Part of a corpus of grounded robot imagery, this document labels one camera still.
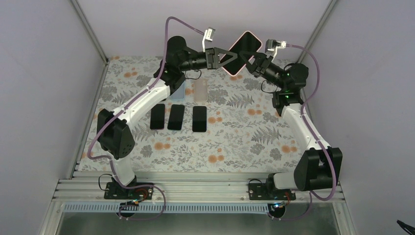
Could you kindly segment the light blue phone case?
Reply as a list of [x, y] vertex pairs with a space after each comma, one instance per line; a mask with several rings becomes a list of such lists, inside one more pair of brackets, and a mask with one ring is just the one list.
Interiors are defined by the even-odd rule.
[[171, 100], [182, 100], [185, 97], [185, 81], [180, 87], [170, 96]]

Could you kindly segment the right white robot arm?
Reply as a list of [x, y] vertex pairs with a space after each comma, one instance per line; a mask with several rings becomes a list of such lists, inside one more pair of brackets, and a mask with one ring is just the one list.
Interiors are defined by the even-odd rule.
[[278, 88], [273, 92], [273, 107], [289, 125], [303, 150], [293, 171], [272, 176], [272, 182], [265, 186], [266, 195], [270, 199], [278, 199], [284, 189], [335, 189], [343, 154], [323, 139], [305, 110], [300, 90], [306, 85], [309, 68], [301, 63], [281, 68], [273, 63], [272, 56], [259, 52], [242, 51], [239, 57], [246, 63], [250, 74], [262, 77]]

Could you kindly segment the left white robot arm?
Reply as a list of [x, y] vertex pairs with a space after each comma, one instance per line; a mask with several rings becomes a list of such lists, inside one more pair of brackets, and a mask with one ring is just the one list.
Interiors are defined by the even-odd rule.
[[119, 107], [98, 114], [97, 134], [94, 141], [109, 153], [117, 192], [123, 198], [136, 193], [135, 173], [129, 154], [135, 146], [132, 127], [161, 101], [169, 98], [186, 80], [185, 71], [219, 69], [238, 58], [238, 53], [212, 47], [195, 51], [187, 46], [182, 36], [165, 40], [164, 55], [155, 78], [142, 90]]

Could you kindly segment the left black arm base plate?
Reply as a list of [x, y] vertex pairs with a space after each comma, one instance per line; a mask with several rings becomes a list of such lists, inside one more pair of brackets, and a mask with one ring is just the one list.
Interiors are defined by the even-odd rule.
[[106, 184], [104, 199], [107, 200], [151, 200], [154, 189], [153, 183], [135, 183], [139, 188], [126, 189], [116, 182]]

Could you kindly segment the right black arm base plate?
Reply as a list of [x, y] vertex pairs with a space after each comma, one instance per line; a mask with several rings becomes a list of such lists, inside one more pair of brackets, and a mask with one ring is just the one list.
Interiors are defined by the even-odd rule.
[[273, 183], [263, 183], [258, 179], [248, 181], [248, 195], [254, 201], [288, 201], [296, 200], [294, 191], [277, 189]]

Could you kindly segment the beige phone case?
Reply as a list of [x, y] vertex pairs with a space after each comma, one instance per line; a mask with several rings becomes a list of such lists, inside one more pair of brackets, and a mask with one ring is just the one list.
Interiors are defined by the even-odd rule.
[[208, 100], [208, 82], [206, 79], [199, 78], [194, 81], [194, 101], [205, 102]]

